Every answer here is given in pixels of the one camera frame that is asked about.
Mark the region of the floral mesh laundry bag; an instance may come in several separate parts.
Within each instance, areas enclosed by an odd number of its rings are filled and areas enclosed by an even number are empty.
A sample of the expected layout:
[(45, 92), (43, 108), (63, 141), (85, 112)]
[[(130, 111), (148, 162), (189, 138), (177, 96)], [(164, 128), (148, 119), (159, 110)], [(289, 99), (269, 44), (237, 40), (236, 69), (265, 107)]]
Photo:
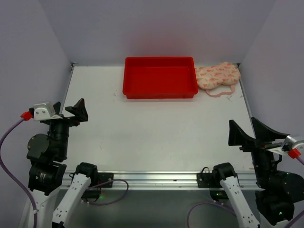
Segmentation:
[[(235, 84), (239, 82), (241, 73), (238, 67), (230, 62), (222, 62), (213, 66), (201, 66), (195, 68), (198, 87), (211, 97), (232, 95), (235, 91)], [(218, 94), (211, 94), (211, 90), (219, 86), (228, 86), (229, 91)]]

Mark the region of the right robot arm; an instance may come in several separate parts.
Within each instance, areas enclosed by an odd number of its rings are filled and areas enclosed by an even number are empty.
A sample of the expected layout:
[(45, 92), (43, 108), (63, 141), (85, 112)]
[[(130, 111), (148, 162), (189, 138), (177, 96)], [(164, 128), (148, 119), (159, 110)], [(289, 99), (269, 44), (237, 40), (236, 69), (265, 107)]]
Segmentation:
[(303, 162), (300, 156), (304, 139), (275, 131), (254, 117), (251, 122), (255, 137), (230, 120), (228, 144), (251, 154), (256, 185), (260, 188), (255, 192), (260, 220), (252, 214), (230, 163), (214, 166), (213, 178), (227, 194), (241, 228), (289, 228), (304, 216), (303, 212), (294, 215), (295, 203), (304, 199), (304, 179), (299, 174), (278, 170), (277, 165), (283, 156)]

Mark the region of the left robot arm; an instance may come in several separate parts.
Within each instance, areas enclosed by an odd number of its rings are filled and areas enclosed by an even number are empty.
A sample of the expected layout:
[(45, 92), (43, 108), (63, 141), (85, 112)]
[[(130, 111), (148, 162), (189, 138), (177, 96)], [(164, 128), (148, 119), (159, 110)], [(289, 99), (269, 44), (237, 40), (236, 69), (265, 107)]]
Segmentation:
[(96, 165), (80, 163), (66, 194), (59, 205), (55, 205), (67, 168), (63, 162), (67, 159), (69, 129), (88, 121), (83, 98), (65, 108), (71, 117), (60, 114), (60, 107), (60, 102), (42, 102), (23, 115), (26, 120), (32, 118), (49, 126), (47, 134), (37, 134), (28, 142), (27, 159), (31, 163), (28, 188), (34, 216), (28, 224), (36, 228), (67, 227), (84, 192), (98, 179)]

